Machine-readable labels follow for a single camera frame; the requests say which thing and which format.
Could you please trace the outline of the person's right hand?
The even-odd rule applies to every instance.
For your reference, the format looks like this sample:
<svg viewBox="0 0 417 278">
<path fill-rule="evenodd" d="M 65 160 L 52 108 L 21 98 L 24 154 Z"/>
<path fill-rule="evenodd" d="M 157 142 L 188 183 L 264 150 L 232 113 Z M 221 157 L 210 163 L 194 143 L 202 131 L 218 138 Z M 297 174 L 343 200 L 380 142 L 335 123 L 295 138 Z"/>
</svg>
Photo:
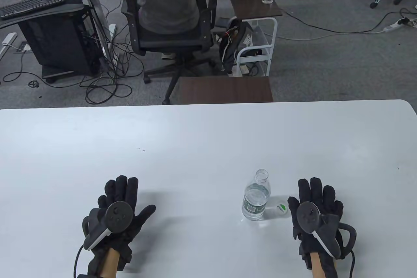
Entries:
<svg viewBox="0 0 417 278">
<path fill-rule="evenodd" d="M 338 277 L 335 260 L 325 251 L 319 241 L 312 234 L 301 229 L 297 220 L 298 207 L 304 202 L 314 203 L 323 214 L 335 214 L 341 219 L 343 215 L 343 203 L 336 200 L 335 189 L 332 186 L 322 186 L 319 178 L 298 180 L 298 197 L 288 198 L 288 207 L 291 211 L 293 223 L 293 238 L 301 241 L 301 258 L 308 269 L 313 272 L 313 277 Z"/>
</svg>

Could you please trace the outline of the person's left hand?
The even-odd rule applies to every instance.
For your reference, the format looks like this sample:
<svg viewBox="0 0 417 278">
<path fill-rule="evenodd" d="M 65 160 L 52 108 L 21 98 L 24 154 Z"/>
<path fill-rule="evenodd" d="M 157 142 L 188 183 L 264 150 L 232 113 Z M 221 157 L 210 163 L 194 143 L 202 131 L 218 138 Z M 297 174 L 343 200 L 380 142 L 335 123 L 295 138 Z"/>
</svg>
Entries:
<svg viewBox="0 0 417 278">
<path fill-rule="evenodd" d="M 107 181 L 104 195 L 98 198 L 98 207 L 83 219 L 83 248 L 94 255 L 84 277 L 116 277 L 130 263 L 129 244 L 155 212 L 155 205 L 148 205 L 135 215 L 137 186 L 136 177 L 121 175 Z"/>
</svg>

